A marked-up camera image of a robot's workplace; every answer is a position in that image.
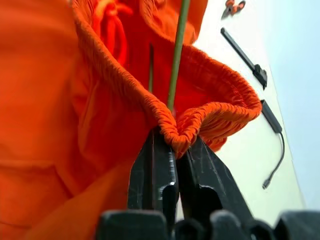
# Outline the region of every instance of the black tool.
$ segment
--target black tool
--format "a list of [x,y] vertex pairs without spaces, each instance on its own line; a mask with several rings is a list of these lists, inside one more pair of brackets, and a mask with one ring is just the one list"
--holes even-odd
[[[103,213],[96,240],[320,240],[320,212],[286,212],[274,229],[255,220],[229,169],[200,137],[181,159],[173,156],[153,129],[131,170],[129,210]],[[185,219],[174,224],[178,189]]]
[[233,47],[233,49],[239,54],[242,60],[247,64],[247,66],[252,70],[253,75],[261,83],[263,90],[267,87],[268,76],[266,70],[262,69],[259,64],[254,65],[252,61],[247,57],[247,55],[238,46],[235,40],[229,35],[227,30],[223,27],[221,28],[221,34],[228,41],[228,43]]
[[127,207],[162,212],[168,231],[172,231],[178,199],[175,153],[165,143],[165,138],[157,127],[149,133],[132,166]]

